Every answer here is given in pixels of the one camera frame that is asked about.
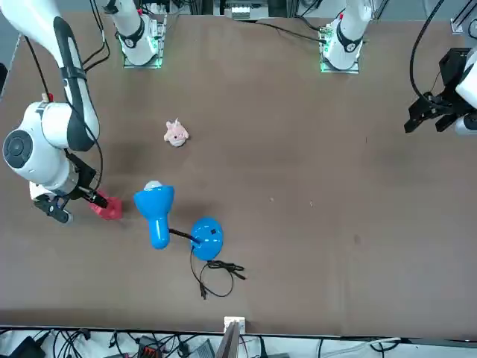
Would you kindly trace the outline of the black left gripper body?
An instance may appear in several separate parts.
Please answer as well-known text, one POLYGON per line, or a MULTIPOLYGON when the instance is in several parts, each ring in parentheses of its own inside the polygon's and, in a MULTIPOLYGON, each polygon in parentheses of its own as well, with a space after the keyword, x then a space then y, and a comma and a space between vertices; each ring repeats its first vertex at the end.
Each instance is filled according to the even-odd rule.
POLYGON ((471 106, 456 92, 461 82, 470 48, 451 48, 439 61, 443 91, 436 96, 429 92, 429 99, 435 104, 429 105, 431 116, 446 114, 463 115, 471 111, 471 106))

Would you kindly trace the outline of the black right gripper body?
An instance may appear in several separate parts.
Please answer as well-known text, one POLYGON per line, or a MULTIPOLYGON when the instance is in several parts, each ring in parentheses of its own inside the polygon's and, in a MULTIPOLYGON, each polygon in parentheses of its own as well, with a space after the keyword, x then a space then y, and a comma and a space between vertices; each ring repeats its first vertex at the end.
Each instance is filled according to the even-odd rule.
POLYGON ((82 198, 78 188, 92 188, 96 170, 67 149, 64 149, 63 153, 64 161, 55 181, 55 195, 70 195, 70 200, 78 200, 82 198))

